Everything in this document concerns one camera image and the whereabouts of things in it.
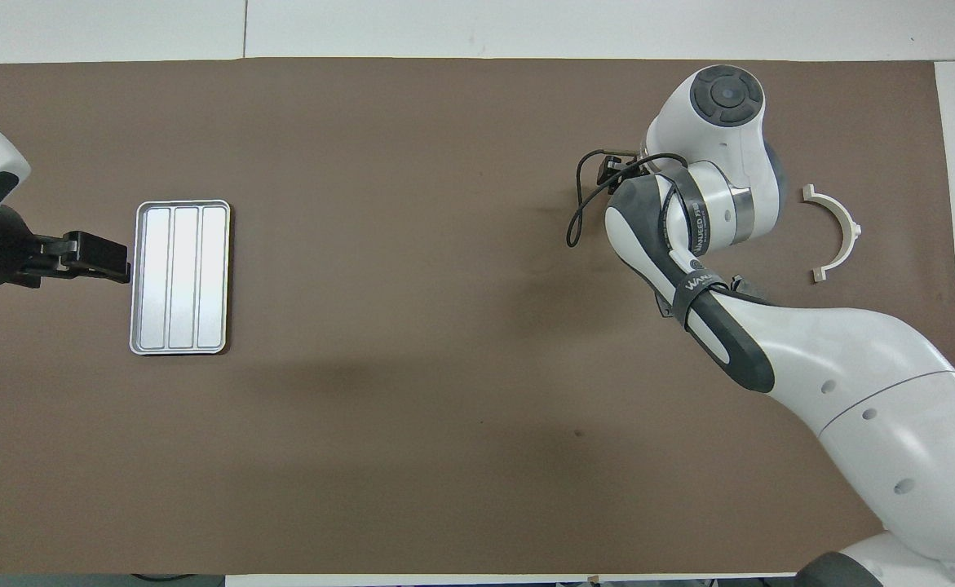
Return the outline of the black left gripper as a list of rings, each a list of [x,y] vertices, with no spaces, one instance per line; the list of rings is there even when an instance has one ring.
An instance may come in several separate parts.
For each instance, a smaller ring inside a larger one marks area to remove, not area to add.
[[[57,267],[57,257],[43,252],[44,245],[55,244],[57,240],[34,234],[17,211],[9,205],[0,205],[0,285],[40,289],[44,277],[59,278],[62,275],[64,279],[88,277],[130,283],[133,264],[128,262],[125,245],[84,231],[67,232],[62,238],[69,249],[62,253],[61,271]]]

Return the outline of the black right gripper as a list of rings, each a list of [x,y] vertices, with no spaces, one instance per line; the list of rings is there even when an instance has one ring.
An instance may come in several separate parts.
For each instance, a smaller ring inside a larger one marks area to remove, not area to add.
[[[644,177],[649,174],[645,164],[637,164],[640,153],[633,150],[603,150],[598,167],[598,188],[604,191],[616,191],[627,179]]]

